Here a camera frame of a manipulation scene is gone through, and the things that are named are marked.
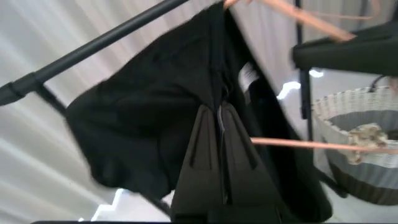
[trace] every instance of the white and gray basket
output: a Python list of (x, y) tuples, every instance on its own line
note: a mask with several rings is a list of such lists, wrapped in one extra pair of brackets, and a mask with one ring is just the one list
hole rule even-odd
[[(388, 86), (325, 96), (312, 110), (328, 143), (348, 144), (348, 131), (362, 124), (377, 123), (385, 132), (398, 129), (398, 96)], [(388, 140), (388, 148), (398, 149), (398, 141)], [(349, 164), (339, 151), (326, 155), (336, 181), (349, 193), (376, 204), (398, 204), (398, 154), (368, 154), (359, 165)]]

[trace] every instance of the white label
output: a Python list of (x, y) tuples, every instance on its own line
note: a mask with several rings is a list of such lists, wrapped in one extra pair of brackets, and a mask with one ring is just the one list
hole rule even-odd
[(257, 79), (259, 79), (259, 76), (249, 62), (246, 63), (243, 66), (243, 68), (239, 71), (238, 82), (244, 94), (246, 104), (250, 103), (250, 94), (248, 92), (249, 87)]

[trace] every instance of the black cloth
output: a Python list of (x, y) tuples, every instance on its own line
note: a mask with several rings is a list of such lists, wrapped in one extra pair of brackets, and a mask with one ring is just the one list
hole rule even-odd
[[(239, 74), (248, 63), (256, 79), (242, 91)], [(223, 100), (236, 108), (250, 136), (299, 138), (219, 2), (79, 96), (67, 108), (67, 123), (96, 181), (162, 198), (177, 184), (199, 106), (216, 113)], [(331, 217), (311, 151), (256, 147), (295, 216), (305, 222)]]

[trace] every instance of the folded black fabric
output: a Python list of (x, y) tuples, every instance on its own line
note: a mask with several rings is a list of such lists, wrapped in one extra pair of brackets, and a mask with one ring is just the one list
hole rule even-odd
[[(219, 2), (79, 96), (67, 108), (67, 123), (96, 181), (162, 198), (177, 184), (199, 106), (216, 114), (223, 100), (250, 136), (299, 138)], [(256, 147), (295, 216), (305, 222), (331, 217), (311, 151)]]

